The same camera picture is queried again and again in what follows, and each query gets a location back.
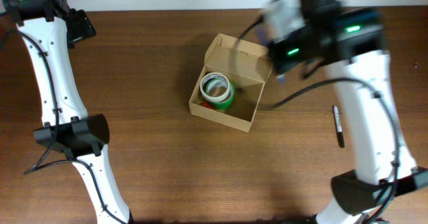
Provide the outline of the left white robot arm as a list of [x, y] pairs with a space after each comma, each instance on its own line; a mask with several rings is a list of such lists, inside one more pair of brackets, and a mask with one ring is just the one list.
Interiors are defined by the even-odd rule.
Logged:
[[110, 131], [106, 117], [89, 115], [78, 93], [68, 50], [96, 31], [83, 10], [68, 0], [3, 0], [15, 29], [29, 52], [41, 98], [41, 122], [34, 130], [46, 148], [29, 167], [28, 175], [49, 166], [71, 163], [83, 179], [98, 223], [132, 223], [131, 210], [121, 197], [108, 157]]

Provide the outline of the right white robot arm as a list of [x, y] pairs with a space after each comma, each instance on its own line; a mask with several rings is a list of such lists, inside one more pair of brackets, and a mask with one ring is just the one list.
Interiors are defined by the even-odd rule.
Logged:
[[394, 103], [380, 13], [346, 11], [338, 0], [271, 0], [263, 20], [272, 31], [268, 55], [278, 74], [304, 64], [301, 76], [323, 69], [354, 142], [355, 168], [332, 178], [332, 200], [305, 223], [380, 223], [395, 197], [427, 186], [427, 169], [412, 157]]

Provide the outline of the black marker pen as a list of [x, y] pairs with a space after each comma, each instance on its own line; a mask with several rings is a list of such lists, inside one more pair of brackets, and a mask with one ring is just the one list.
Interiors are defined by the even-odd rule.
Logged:
[[335, 125], [336, 125], [336, 135], [337, 135], [337, 139], [338, 139], [338, 144], [339, 144], [340, 148], [344, 148], [345, 143], [344, 143], [344, 137], [343, 137], [343, 131], [342, 131], [342, 125], [341, 125], [341, 121], [340, 121], [340, 115], [339, 115], [338, 107], [333, 106], [332, 112], [334, 115], [334, 121], [335, 121]]

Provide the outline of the white masking tape roll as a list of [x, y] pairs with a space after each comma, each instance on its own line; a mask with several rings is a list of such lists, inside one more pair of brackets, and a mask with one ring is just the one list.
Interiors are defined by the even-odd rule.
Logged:
[[209, 102], [222, 102], [231, 91], [231, 83], [226, 76], [217, 72], [206, 74], [200, 82], [202, 97]]

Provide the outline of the blue pen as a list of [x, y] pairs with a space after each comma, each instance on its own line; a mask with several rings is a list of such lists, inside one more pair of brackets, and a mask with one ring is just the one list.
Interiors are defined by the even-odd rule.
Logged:
[[[260, 25], [259, 27], [257, 27], [256, 29], [256, 33], [257, 33], [257, 37], [259, 39], [259, 42], [264, 46], [264, 47], [269, 47], [269, 44], [271, 43], [271, 40], [268, 36], [268, 31], [267, 28], [264, 25]], [[275, 77], [277, 79], [277, 81], [281, 84], [284, 84], [286, 82], [286, 76], [285, 74], [279, 74], [276, 70], [274, 61], [272, 59], [270, 59], [271, 63], [272, 63], [272, 71], [275, 74]]]

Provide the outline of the green tape roll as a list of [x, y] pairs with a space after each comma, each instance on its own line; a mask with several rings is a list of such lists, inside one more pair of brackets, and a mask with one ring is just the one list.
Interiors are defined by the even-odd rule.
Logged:
[[220, 79], [214, 79], [210, 80], [209, 83], [205, 86], [205, 93], [216, 93], [217, 90], [225, 90], [225, 93], [227, 93], [226, 97], [222, 99], [221, 101], [208, 101], [208, 104], [212, 106], [216, 110], [225, 110], [228, 107], [230, 107], [234, 95], [235, 95], [235, 88], [233, 84], [229, 84], [229, 89], [227, 89], [226, 83], [223, 80]]

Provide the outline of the orange utility knife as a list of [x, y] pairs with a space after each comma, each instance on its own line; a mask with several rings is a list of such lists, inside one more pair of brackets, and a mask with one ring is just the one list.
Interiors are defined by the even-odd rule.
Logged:
[[200, 103], [199, 104], [200, 106], [202, 106], [202, 107], [206, 107], [206, 108], [208, 108], [208, 109], [212, 109], [212, 110], [215, 110], [212, 106], [210, 106], [208, 103], [206, 103], [206, 102], [202, 102], [202, 103]]

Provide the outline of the brown cardboard box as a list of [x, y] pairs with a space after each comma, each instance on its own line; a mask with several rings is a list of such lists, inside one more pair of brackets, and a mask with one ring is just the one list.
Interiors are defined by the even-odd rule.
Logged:
[[268, 49], [217, 34], [189, 100], [192, 115], [249, 132], [271, 72]]

